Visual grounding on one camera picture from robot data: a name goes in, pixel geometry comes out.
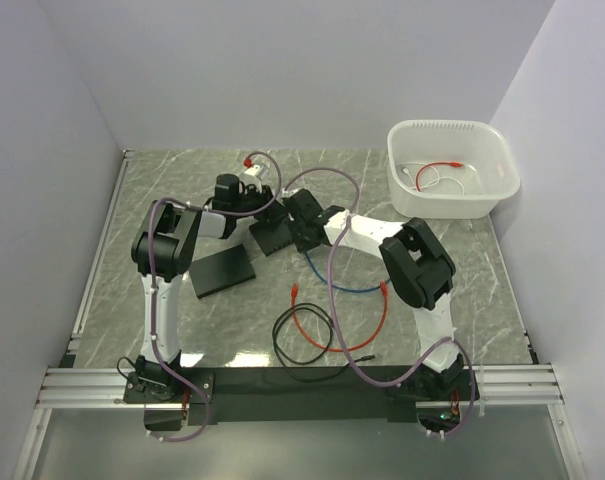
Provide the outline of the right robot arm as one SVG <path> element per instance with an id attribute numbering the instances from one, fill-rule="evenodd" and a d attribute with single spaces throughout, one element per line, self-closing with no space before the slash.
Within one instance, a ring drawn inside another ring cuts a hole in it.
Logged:
<path id="1" fill-rule="evenodd" d="M 447 397 L 463 370 L 462 347 L 454 339 L 451 291 L 456 267 L 429 225 L 420 218 L 405 223 L 382 221 L 331 206 L 324 209 L 306 189 L 283 200 L 294 245 L 306 252 L 321 244 L 331 247 L 327 263 L 327 288 L 331 317 L 342 353 L 358 376 L 376 387 L 398 386 L 424 366 L 422 387 L 434 399 Z M 355 363 L 339 325 L 333 261 L 340 246 L 370 254 L 383 261 L 398 297 L 411 307 L 417 325 L 420 357 L 394 380 L 375 380 Z"/>

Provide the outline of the black network switch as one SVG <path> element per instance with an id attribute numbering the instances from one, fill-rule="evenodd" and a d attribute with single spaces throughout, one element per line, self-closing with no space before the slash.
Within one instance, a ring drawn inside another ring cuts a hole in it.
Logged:
<path id="1" fill-rule="evenodd" d="M 266 257 L 294 243 L 287 219 L 271 223 L 256 222 L 249 227 L 249 231 Z"/>

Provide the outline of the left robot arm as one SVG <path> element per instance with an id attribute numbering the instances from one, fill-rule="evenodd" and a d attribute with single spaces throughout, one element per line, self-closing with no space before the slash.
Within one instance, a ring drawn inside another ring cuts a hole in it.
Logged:
<path id="1" fill-rule="evenodd" d="M 285 215 L 271 187 L 243 182 L 233 174 L 217 177 L 214 195 L 203 206 L 170 197 L 151 204 L 131 246 L 145 298 L 144 339 L 135 371 L 158 400 L 172 401 L 183 388 L 178 300 L 197 239 L 227 239 L 241 218 L 268 222 Z"/>

